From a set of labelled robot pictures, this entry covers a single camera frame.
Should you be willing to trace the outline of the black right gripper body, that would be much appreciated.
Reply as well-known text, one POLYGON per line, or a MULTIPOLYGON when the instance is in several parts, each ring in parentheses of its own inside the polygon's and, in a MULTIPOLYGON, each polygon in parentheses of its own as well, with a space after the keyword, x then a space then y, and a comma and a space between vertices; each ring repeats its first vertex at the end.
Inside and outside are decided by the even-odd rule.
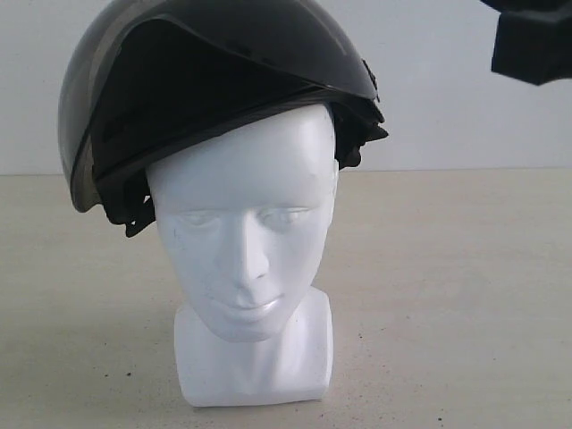
POLYGON ((541 86, 571 78, 571 0, 483 0, 498 12, 491 71, 541 86))

